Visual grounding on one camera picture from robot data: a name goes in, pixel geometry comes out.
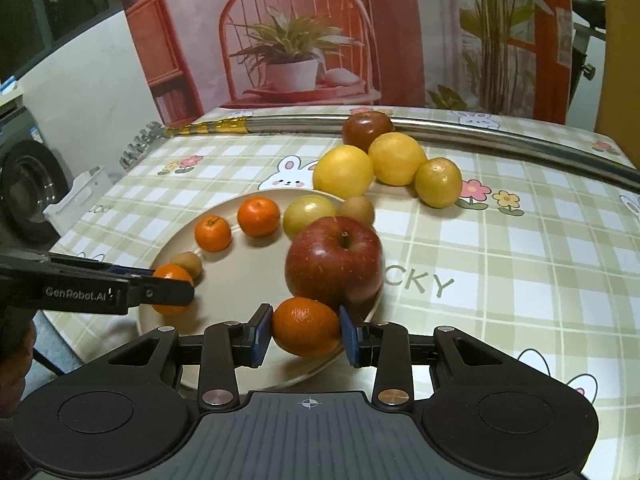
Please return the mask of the left hand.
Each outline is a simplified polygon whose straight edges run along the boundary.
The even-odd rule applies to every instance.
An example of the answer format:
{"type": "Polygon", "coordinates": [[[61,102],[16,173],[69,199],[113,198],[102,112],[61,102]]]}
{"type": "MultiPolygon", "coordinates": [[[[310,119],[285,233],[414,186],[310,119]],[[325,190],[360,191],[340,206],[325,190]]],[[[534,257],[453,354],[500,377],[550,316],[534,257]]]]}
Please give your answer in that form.
{"type": "Polygon", "coordinates": [[[0,367],[0,417],[10,418],[25,389],[25,378],[32,367],[32,354],[37,338],[36,326],[29,328],[15,351],[1,363],[0,367]]]}

